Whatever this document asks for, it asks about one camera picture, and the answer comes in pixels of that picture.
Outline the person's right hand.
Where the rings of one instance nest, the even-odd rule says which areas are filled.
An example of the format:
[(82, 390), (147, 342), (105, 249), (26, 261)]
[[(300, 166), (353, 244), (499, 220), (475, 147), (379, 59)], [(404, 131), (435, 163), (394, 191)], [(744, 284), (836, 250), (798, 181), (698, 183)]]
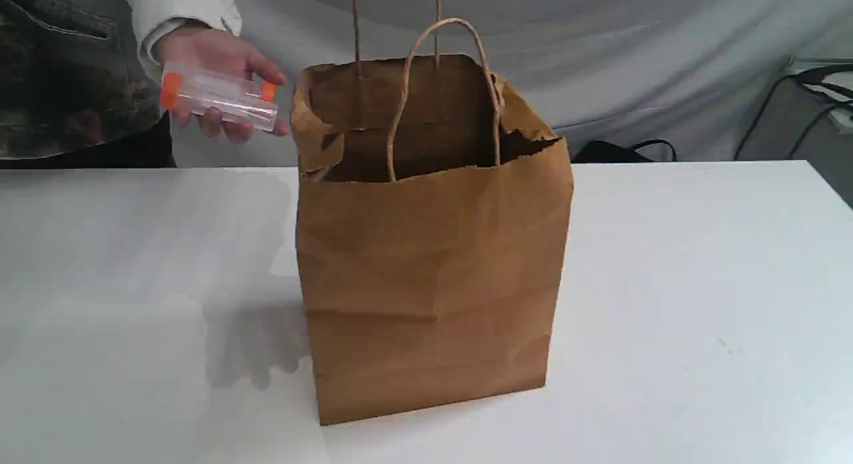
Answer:
[[(253, 43), (200, 23), (183, 25), (160, 38), (153, 47), (153, 54), (162, 64), (183, 64), (243, 79), (258, 76), (273, 85), (287, 84), (287, 78), (277, 64), (265, 57)], [(201, 116), (188, 111), (174, 111), (171, 117), (183, 127), (195, 119), (208, 138), (216, 138), (223, 133), (234, 144), (245, 144), (253, 135), (252, 125), (226, 123), (222, 112), (216, 108), (207, 109)]]

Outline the white sleeved forearm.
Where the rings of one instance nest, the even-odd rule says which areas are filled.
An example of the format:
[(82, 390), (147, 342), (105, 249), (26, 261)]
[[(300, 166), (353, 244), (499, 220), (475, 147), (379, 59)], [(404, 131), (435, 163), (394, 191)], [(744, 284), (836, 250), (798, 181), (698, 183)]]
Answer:
[(153, 48), (168, 33), (190, 21), (198, 21), (212, 29), (240, 35), (243, 18), (235, 0), (126, 0), (131, 6), (132, 27), (137, 39), (141, 68), (159, 83), (162, 65)]

